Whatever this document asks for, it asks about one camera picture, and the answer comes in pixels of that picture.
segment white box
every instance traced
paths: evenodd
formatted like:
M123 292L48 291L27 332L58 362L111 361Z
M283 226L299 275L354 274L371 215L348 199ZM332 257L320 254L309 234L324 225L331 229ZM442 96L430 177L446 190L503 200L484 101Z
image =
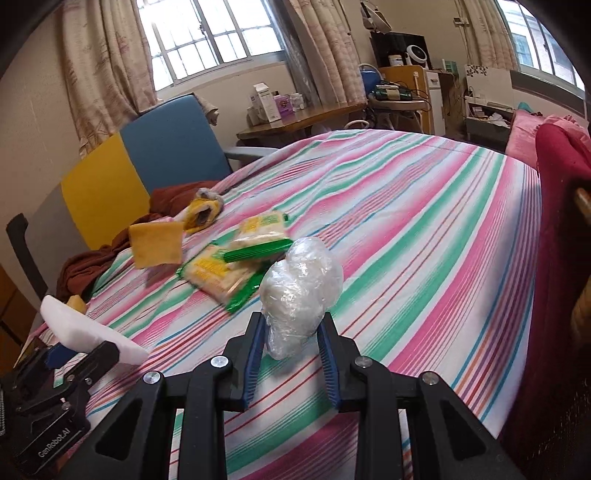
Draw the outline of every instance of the white box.
M281 120L279 109L269 87L264 83L257 83L253 88L254 92L251 95L251 102L259 118L263 122Z

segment pink and green striped sheet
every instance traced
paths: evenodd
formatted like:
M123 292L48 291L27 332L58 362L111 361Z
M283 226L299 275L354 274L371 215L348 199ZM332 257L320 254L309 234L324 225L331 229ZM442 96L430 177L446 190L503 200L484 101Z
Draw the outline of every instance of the pink and green striped sheet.
M248 216L288 213L292 238L321 238L343 264L345 286L332 309L339 332L392 371L438 372L493 435L500 432L530 328L541 210L533 169L440 137L340 131L285 147L216 190L225 210L185 239L186 258L229 240ZM243 333L260 308L254 297L229 315L174 270L136 271L125 251L97 282L87 315L151 354L97 384L87 409L93 426L143 373L193 369ZM253 405L225 417L229 478L351 479L356 422L331 409L314 339L295 358L265 356ZM403 441L408 450L406 430Z

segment pink blanket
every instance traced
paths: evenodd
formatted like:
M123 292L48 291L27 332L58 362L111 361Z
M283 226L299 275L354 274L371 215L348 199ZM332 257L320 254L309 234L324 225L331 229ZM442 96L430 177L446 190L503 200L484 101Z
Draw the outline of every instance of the pink blanket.
M517 110L513 119L509 142L505 149L506 155L538 170L535 135L542 124L553 124L562 128L569 136L581 140L591 150L589 133L570 115L564 118L555 115L544 118L543 116L531 115L525 110Z

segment plastic wrap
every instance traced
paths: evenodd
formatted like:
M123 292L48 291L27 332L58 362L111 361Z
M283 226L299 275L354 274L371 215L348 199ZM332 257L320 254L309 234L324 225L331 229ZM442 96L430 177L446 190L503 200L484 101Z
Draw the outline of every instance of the plastic wrap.
M285 260L267 271L259 289L269 354L280 360L299 352L342 290L343 267L322 240L296 240Z

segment screw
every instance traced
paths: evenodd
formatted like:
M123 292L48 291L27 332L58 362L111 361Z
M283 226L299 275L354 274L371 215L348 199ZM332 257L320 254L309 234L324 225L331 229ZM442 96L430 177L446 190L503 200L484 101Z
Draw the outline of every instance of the screw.
M225 367L228 363L230 363L230 360L228 360L227 357L223 355L218 355L212 358L211 363L214 367L221 368Z
M422 376L421 379L427 384L427 385L435 385L436 383L439 382L439 375L437 375L435 372L425 372Z
M355 365L361 368L371 367L371 364L373 364L373 362L374 361L371 360L370 357L365 355L359 356L355 359Z
M148 372L144 375L144 382L146 382L149 385L153 385L156 382L158 382L158 380L160 380L160 377L161 377L160 372L155 372L155 371Z

